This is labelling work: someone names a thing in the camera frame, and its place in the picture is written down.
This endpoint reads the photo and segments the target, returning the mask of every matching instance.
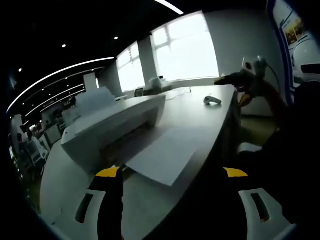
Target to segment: curved desk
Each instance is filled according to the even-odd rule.
[[[150,144],[170,128],[200,128],[201,145],[178,179],[170,187],[138,173],[124,182],[122,234],[126,240],[141,240],[151,233],[182,199],[206,162],[217,138],[231,116],[235,89],[232,86],[177,88],[165,93],[162,120],[142,142]],[[222,100],[222,105],[204,105],[205,96]],[[63,208],[82,200],[94,176],[87,176],[57,142],[48,158],[40,192],[41,215],[52,224]]]

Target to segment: bright window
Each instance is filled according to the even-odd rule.
[[[118,56],[116,65],[122,92],[145,86],[137,42]]]
[[[202,12],[153,31],[152,47],[158,75],[167,81],[219,77],[214,44]]]

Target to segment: cable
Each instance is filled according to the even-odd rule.
[[[267,66],[270,68],[270,70],[273,72],[273,75],[275,76],[276,82],[277,82],[277,84],[278,84],[279,93],[281,94],[280,81],[279,81],[279,78],[278,78],[275,70],[274,70],[268,63],[267,63],[266,65],[267,65]]]
[[[187,90],[184,91],[184,93],[179,94],[179,95],[177,95],[177,96],[174,96],[173,98],[166,99],[166,101],[170,101],[170,100],[175,99],[176,97],[183,96],[183,95],[185,95],[185,94],[188,92],[188,90],[189,90],[189,92],[191,93],[191,87],[189,87]]]
[[[278,83],[278,89],[279,89],[279,93],[281,94],[281,89],[280,89],[280,81],[279,81],[279,78],[278,78],[278,76],[277,76],[277,74],[276,74],[276,72],[275,72],[275,70],[267,63],[266,64],[269,68],[270,68],[270,70],[273,72],[273,75],[275,76],[275,79],[276,79],[276,82]],[[277,132],[277,130],[278,130],[278,126],[277,125],[275,125],[275,129],[274,129],[274,132],[273,132],[273,134],[275,134],[276,132]]]

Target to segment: ceiling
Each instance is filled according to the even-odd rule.
[[[230,8],[260,8],[266,0],[237,2],[224,0],[167,0],[185,14]],[[8,82],[7,103],[40,79],[66,67],[95,59],[117,57],[133,42],[142,40],[150,31],[179,15],[153,0],[50,0],[10,1],[8,7]],[[58,94],[68,85],[83,83],[80,72],[97,69],[111,61],[104,60],[63,71],[37,84],[10,109],[24,115],[32,105]]]

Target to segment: white paper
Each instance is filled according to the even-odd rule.
[[[197,150],[194,131],[167,131],[126,165],[161,184],[172,186]]]

